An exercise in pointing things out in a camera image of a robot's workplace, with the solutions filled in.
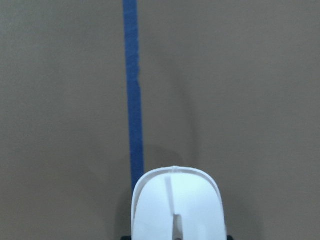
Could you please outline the white computer mouse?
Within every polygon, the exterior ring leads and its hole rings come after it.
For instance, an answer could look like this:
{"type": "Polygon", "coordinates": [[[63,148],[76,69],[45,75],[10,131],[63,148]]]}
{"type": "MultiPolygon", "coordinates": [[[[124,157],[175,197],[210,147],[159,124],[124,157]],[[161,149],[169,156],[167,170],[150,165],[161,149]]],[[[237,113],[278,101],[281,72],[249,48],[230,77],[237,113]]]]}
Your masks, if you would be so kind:
{"type": "Polygon", "coordinates": [[[136,183],[133,240],[226,240],[220,189],[206,172],[185,166],[153,169],[136,183]]]}

